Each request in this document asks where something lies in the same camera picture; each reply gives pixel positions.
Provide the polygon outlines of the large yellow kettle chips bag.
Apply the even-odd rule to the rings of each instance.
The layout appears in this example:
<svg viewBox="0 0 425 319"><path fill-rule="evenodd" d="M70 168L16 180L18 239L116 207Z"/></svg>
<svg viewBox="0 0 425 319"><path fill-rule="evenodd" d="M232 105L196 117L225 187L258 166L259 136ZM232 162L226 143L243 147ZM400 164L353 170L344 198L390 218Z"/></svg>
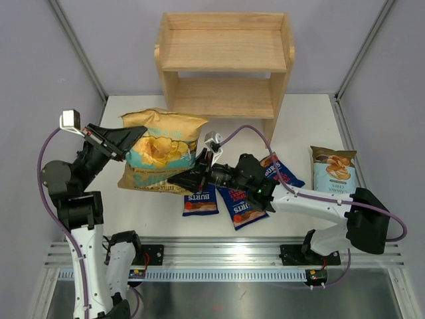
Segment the large yellow kettle chips bag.
<svg viewBox="0 0 425 319"><path fill-rule="evenodd" d="M209 121L196 115L149 108L122 116L124 128L144 126L146 133L126 154L121 189L189 195L167 181L195 164L198 139Z"/></svg>

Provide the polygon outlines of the light blue cassava chips bag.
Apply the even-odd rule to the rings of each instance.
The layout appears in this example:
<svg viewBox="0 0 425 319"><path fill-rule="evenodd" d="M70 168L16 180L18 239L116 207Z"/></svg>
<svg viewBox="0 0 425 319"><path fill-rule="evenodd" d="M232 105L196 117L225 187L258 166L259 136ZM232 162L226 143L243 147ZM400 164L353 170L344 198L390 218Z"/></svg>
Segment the light blue cassava chips bag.
<svg viewBox="0 0 425 319"><path fill-rule="evenodd" d="M354 193L355 150L332 150L310 146L313 159L313 189L324 193Z"/></svg>

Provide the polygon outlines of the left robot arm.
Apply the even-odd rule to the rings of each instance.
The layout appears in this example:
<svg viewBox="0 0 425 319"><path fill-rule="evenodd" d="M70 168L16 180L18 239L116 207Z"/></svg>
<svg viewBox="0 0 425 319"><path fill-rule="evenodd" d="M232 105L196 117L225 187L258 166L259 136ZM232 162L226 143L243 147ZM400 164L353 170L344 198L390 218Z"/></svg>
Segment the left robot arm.
<svg viewBox="0 0 425 319"><path fill-rule="evenodd" d="M38 164L37 179L42 202L54 205L47 212L66 235L72 253L73 317L130 318L126 297L129 271L145 251L135 231L124 231L111 237L110 257L104 260L102 195L86 189L109 161L124 161L147 129L107 129L93 124L85 128L62 124L60 129L82 136L82 150L72 163L55 160Z"/></svg>

